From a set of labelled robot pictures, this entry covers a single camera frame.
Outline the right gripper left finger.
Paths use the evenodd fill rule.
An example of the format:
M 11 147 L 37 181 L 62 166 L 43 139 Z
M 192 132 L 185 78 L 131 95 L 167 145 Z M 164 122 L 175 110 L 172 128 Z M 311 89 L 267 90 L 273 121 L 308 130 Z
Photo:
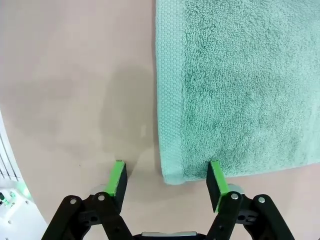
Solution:
M 117 160 L 105 190 L 81 199 L 66 196 L 50 221 L 43 240 L 82 240 L 92 226 L 101 225 L 109 240 L 131 240 L 132 233 L 121 217 L 128 183 L 126 163 Z

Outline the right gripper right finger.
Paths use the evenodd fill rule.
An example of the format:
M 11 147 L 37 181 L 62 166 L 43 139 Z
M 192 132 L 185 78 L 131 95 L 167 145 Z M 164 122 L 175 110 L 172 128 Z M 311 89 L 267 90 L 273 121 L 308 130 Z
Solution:
M 230 190 L 220 164 L 208 163 L 206 185 L 212 209 L 217 213 L 207 240 L 229 240 L 236 224 L 242 225 L 253 240 L 293 240 L 294 236 L 270 196 Z

